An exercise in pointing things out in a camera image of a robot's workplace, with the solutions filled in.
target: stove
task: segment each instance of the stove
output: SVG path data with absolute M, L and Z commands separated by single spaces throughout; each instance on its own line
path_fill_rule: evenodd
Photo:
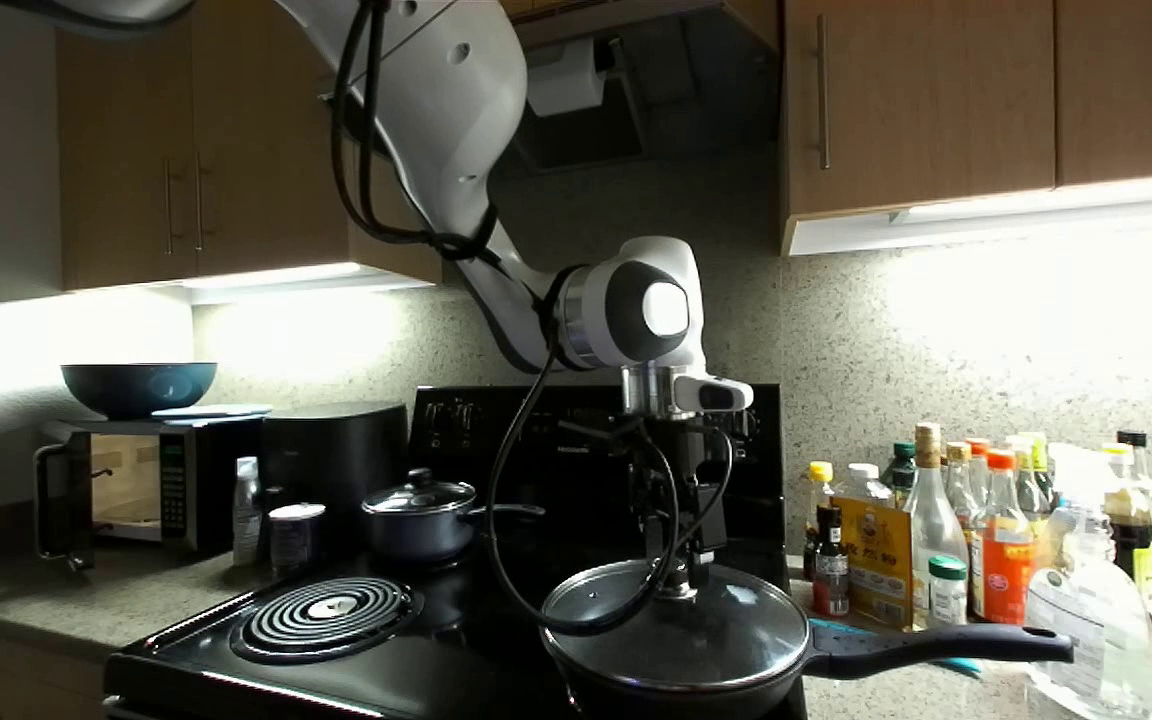
M 623 455 L 557 424 L 617 419 L 617 388 L 549 390 L 524 435 L 506 501 L 549 515 L 501 515 L 515 586 L 540 604 L 565 575 L 637 557 L 617 512 Z M 414 465 L 483 485 L 483 455 L 521 388 L 429 388 L 418 394 Z M 782 394 L 758 390 L 726 521 L 726 564 L 775 581 L 782 564 Z M 576 714 L 540 626 L 506 596 L 483 533 L 448 567 L 385 564 L 370 552 L 217 604 L 118 650 L 106 666 L 109 714 L 130 720 L 337 720 L 337 714 Z

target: bowl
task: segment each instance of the bowl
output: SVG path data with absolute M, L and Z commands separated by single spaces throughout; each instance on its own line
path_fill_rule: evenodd
M 217 364 L 63 364 L 60 374 L 86 408 L 109 419 L 147 419 L 160 408 L 196 403 L 214 388 Z

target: countertop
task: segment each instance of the countertop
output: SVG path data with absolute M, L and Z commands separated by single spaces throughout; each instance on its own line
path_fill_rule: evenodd
M 0 558 L 0 636 L 109 656 L 255 583 L 229 557 L 106 552 L 88 581 L 14 557 Z M 915 664 L 874 681 L 808 681 L 806 690 L 817 720 L 1065 714 L 1034 690 L 1026 664 L 984 664 L 981 681 Z

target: range hood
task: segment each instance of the range hood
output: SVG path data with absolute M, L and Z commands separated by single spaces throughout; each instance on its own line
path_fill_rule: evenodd
M 521 18 L 532 93 L 515 160 L 565 166 L 771 143 L 775 10 L 775 0 L 597 0 Z

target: robotic arm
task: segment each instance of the robotic arm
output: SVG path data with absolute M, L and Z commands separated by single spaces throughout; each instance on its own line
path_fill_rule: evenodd
M 488 173 L 521 129 L 530 59 L 492 0 L 375 0 L 381 68 L 344 68 L 371 0 L 281 0 L 318 52 L 350 73 L 398 174 L 480 299 L 506 357 L 538 371 L 552 352 L 570 366 L 623 366 L 630 412 L 671 419 L 699 408 L 747 408 L 747 382 L 704 366 L 699 270 L 686 238 L 630 238 L 619 257 L 562 274 L 521 259 L 488 199 Z

